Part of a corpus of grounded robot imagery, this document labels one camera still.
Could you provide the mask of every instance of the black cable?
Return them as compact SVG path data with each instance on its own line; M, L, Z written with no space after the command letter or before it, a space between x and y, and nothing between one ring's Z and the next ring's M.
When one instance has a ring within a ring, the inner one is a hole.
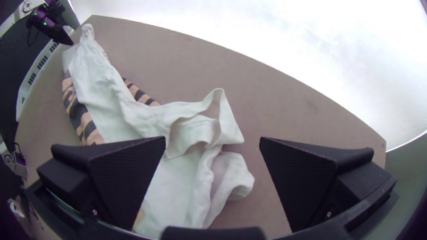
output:
M31 45L33 45L33 44L36 42L37 36L39 35L39 32L40 32L40 31L37 31L37 32L36 32L36 36L34 37L34 40L32 41L32 43L30 43L30 34L31 34L31 29L32 29L32 27L30 27L30 28L28 29L28 35L27 35L27 45L28 45L29 47L31 47Z

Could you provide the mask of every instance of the white backdrop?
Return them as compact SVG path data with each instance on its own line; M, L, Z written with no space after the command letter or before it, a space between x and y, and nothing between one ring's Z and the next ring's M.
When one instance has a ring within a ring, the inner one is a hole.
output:
M427 129L427 15L419 0L69 1L82 23L92 14L139 21L261 61L345 107L387 149Z

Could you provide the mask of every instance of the tiger-striped fabric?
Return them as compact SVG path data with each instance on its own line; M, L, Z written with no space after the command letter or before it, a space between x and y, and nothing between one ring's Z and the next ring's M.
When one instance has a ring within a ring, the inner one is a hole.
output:
M129 80L122 79L136 101L148 106L160 105ZM104 143L105 141L90 117L88 109L77 98L76 89L69 72L65 74L65 78L62 81L62 100L64 101L65 111L70 117L71 124L76 130L81 144L90 146Z

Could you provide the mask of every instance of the fabric fold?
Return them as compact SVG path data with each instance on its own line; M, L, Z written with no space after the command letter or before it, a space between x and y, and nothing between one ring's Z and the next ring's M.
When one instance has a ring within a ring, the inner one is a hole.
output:
M159 105L145 98L141 103L145 93L137 94L132 83L123 81L89 24L82 27L80 43L64 52L63 65L105 142L166 138L135 232L157 238L170 225L207 228L227 199L250 193L254 178L243 157L221 150L244 141L223 89L200 102Z

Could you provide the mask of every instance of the table surface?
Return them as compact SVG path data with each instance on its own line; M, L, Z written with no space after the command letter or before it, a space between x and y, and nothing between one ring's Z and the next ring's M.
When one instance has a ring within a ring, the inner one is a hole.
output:
M260 226L269 238L291 233L258 148L261 136L336 148L371 147L373 161L385 165L381 136L334 101L274 68L165 28L103 16L91 16L86 23L92 24L95 39L119 73L161 104L200 101L214 88L225 90L245 137L241 153L255 184L246 198L227 202L211 228ZM79 28L72 35L74 42L80 33ZM52 157L52 144L79 144L62 103L61 53L68 48L62 45L51 56L22 111L16 142L27 160L26 187L38 179L36 168Z

